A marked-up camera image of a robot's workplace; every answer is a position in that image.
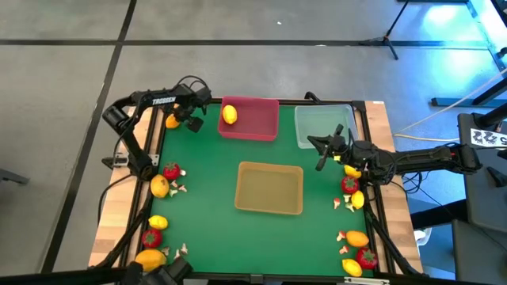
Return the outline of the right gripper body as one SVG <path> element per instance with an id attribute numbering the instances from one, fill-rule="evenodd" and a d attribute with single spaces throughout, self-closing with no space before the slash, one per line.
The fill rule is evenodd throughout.
<path id="1" fill-rule="evenodd" d="M 320 156 L 315 169 L 322 171 L 327 159 L 332 158 L 339 164 L 352 166 L 369 175 L 382 174 L 383 166 L 380 164 L 379 148 L 368 141 L 355 141 L 349 128 L 346 139 L 341 135 L 344 130 L 345 127 L 338 124 L 331 134 L 334 137 L 333 143 L 326 148 L 315 148 Z"/>

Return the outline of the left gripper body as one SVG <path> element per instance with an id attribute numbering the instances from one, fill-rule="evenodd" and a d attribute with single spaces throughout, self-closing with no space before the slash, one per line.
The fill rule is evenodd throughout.
<path id="1" fill-rule="evenodd" d="M 212 91 L 207 86 L 198 90 L 193 90 L 186 84 L 180 84 L 176 88 L 176 95 L 173 114 L 175 112 L 185 112 L 187 118 L 189 118 L 197 108 L 200 108 L 202 113 L 206 115 L 207 107 L 212 101 Z"/>

